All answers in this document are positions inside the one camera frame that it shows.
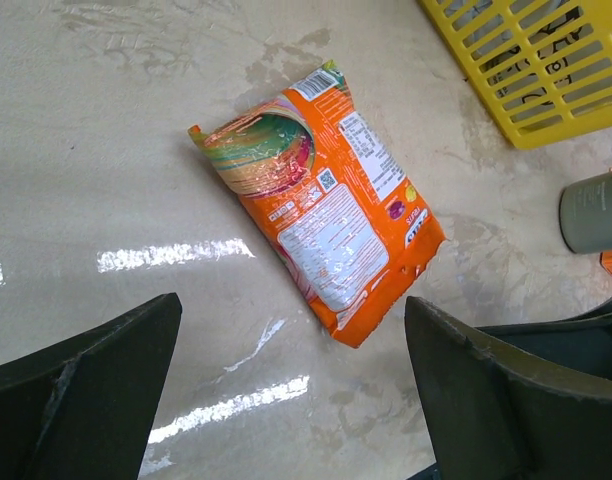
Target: candy bag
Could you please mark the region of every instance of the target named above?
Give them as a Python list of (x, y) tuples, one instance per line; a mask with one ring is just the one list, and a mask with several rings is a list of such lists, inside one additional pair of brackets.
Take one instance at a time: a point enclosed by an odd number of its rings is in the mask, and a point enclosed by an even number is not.
[(351, 347), (444, 240), (332, 61), (212, 134), (189, 134), (330, 334)]

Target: yellow basket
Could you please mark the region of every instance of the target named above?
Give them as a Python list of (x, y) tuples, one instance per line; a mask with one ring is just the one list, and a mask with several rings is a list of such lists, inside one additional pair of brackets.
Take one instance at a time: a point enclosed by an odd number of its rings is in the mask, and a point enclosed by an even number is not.
[(419, 0), (518, 148), (612, 126), (612, 0)]

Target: green-gray can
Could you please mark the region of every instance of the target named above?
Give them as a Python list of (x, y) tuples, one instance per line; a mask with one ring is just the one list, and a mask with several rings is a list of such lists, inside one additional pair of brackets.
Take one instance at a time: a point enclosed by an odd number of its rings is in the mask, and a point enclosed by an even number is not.
[(566, 187), (559, 204), (559, 223), (573, 252), (612, 250), (612, 172)]

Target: table surface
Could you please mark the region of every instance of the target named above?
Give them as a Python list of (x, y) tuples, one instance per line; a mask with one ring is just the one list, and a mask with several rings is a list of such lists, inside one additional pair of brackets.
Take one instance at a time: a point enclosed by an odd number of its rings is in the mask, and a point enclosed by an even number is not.
[(471, 325), (612, 295), (557, 223), (561, 188), (612, 167), (612, 129), (511, 148), (412, 0), (0, 0), (0, 364), (177, 292), (149, 480), (433, 461), (404, 300), (359, 350), (331, 340), (186, 135), (329, 58), (449, 237), (408, 294)]

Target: package's sealed edge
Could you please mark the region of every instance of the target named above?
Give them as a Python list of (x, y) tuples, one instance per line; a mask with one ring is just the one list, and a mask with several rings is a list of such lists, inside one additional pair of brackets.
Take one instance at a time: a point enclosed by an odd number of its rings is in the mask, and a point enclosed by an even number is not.
[(332, 61), (215, 132), (189, 134), (342, 343), (368, 337), (445, 239)]

